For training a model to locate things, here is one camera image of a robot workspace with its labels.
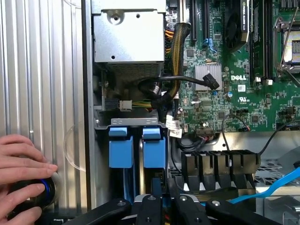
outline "hand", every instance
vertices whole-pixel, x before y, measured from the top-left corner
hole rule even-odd
[[[57,171],[47,163],[31,140],[20,135],[0,138],[0,225],[31,225],[41,216],[40,207],[34,207],[7,221],[6,216],[28,198],[41,194],[43,184],[32,184],[8,194],[9,184],[20,180],[46,179]]]

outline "blue ring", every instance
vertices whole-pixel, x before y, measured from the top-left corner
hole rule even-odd
[[[40,181],[45,185],[45,189],[46,189],[46,192],[47,192],[47,197],[49,199],[50,198],[50,187],[44,179],[41,179]]]

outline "fan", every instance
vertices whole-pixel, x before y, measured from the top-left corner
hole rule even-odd
[[[239,50],[248,41],[249,7],[246,2],[245,0],[241,0],[240,4],[235,4],[234,8],[227,10],[230,14],[226,25],[225,43],[230,52]]]

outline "motherboard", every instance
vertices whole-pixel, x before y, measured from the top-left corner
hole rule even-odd
[[[286,122],[299,119],[297,82],[300,70],[297,71],[297,65],[300,61],[297,61],[297,54],[300,53],[300,31],[297,28],[300,14],[295,13],[297,1],[235,1],[237,9],[230,5],[232,1],[225,0],[184,2],[185,10],[182,5],[169,1],[166,13],[169,29],[182,19],[192,23],[185,43],[184,75],[201,79],[208,71],[220,87],[209,90],[182,82],[177,116],[183,131],[214,134],[221,130],[222,120],[229,113],[240,116],[252,132],[273,131]],[[292,30],[289,26],[293,16]],[[282,30],[276,27],[278,21],[285,22]],[[278,67],[289,68],[290,72],[280,71]],[[225,131],[244,132],[247,129],[231,118],[226,122]]]

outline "green circuit board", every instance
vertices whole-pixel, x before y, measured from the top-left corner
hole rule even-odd
[[[238,114],[249,125],[252,132],[274,131],[282,123],[299,119],[300,88],[297,88],[288,79],[278,79],[272,85],[266,85],[263,82],[261,85],[254,85],[250,75],[249,43],[236,52],[229,52],[225,46],[225,1],[222,1],[218,7],[215,7],[213,3],[210,4],[210,37],[213,40],[214,50],[217,52],[214,53],[209,48],[203,48],[202,2],[198,0],[197,4],[198,41],[193,44],[189,37],[186,39],[185,76],[195,77],[196,65],[221,64],[222,89],[197,91],[195,85],[188,82],[182,83],[180,89],[180,108],[182,110],[179,112],[178,118],[184,132],[199,135],[219,132],[222,119],[229,113]],[[292,17],[293,9],[281,10],[279,3],[276,4],[276,2],[273,4],[273,22],[280,15],[286,19]],[[257,10],[256,15],[260,16],[260,9]],[[171,11],[166,18],[172,28],[172,19],[177,18],[176,12],[172,13]],[[262,38],[260,32],[255,35],[258,35],[255,38]],[[262,64],[263,47],[258,45],[257,48],[259,50],[254,52],[254,55],[259,57],[255,59],[256,64]],[[256,69],[255,72],[258,73],[256,75],[259,75],[263,73],[263,68]],[[288,113],[292,112],[291,116],[286,115],[287,111]],[[225,131],[243,131],[243,125],[237,120],[228,119]]]

